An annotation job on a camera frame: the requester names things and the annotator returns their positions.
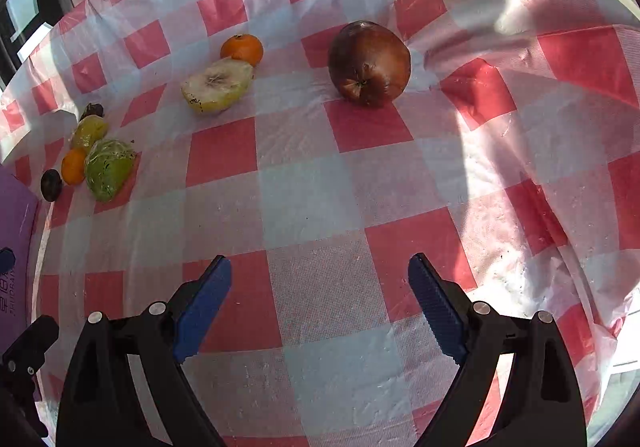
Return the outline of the green fruit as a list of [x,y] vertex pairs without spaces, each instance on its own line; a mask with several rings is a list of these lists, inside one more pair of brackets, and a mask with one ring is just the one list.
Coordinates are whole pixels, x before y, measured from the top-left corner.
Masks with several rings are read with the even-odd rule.
[[110,202],[127,181],[134,168],[136,152],[128,142],[98,140],[85,159],[85,178],[94,199]]

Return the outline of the dark round mangosteen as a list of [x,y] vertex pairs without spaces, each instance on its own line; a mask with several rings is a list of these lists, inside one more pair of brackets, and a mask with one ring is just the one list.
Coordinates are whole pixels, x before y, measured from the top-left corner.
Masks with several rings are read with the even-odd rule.
[[57,170],[46,170],[40,179],[40,190],[43,199],[53,203],[61,196],[63,189],[63,181]]

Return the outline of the yellow wrapped fruit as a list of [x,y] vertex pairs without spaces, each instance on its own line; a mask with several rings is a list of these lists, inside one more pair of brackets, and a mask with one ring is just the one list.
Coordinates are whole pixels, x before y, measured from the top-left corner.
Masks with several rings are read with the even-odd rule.
[[95,114],[87,115],[78,123],[72,138],[70,138],[70,147],[88,153],[98,140],[105,137],[107,132],[108,123],[105,118]]

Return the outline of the red white checkered tablecloth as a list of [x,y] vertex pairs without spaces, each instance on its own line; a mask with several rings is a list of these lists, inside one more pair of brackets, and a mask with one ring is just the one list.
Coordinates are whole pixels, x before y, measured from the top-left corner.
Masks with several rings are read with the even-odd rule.
[[[345,100],[345,25],[410,51],[404,92]],[[226,111],[181,84],[252,34]],[[235,446],[409,446],[456,373],[407,280],[413,254],[506,315],[549,311],[587,413],[639,295],[639,19],[620,0],[83,0],[1,96],[1,163],[37,189],[88,103],[137,155],[101,203],[42,204],[28,277],[61,334],[42,411],[93,311],[167,300],[217,255],[231,291],[184,372]]]

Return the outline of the small orange tangerine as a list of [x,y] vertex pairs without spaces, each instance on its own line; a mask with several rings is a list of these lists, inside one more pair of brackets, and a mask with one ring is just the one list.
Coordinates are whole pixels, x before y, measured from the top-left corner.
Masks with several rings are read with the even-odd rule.
[[242,60],[258,66],[264,56],[262,42],[252,34],[236,34],[226,40],[220,48],[221,58]]

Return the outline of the purple cardboard box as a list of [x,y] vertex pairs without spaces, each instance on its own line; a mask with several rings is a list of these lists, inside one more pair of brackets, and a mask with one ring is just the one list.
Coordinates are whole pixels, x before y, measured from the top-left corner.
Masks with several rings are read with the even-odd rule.
[[1,329],[4,352],[26,329],[26,278],[36,196],[5,167],[1,167]]

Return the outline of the small dark brown fruit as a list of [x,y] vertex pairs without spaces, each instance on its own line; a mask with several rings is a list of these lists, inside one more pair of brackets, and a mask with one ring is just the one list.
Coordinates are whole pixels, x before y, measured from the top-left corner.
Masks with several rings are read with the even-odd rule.
[[88,103],[87,107],[85,107],[84,112],[80,117],[80,121],[84,118],[88,118],[88,116],[98,116],[99,118],[104,117],[104,108],[101,103]]

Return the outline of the halved pale pear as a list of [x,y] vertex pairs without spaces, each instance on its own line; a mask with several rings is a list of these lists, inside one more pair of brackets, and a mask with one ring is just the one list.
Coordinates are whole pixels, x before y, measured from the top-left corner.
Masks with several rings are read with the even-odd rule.
[[188,77],[181,84],[181,92],[195,113],[220,113],[244,95],[253,77],[254,68],[249,63],[224,58]]

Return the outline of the large dark red apple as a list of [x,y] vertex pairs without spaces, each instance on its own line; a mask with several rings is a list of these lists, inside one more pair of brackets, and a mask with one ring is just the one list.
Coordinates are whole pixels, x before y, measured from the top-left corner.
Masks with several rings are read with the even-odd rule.
[[329,49],[330,79],[347,101],[382,108],[399,97],[411,75],[410,51],[391,30],[370,21],[345,25]]

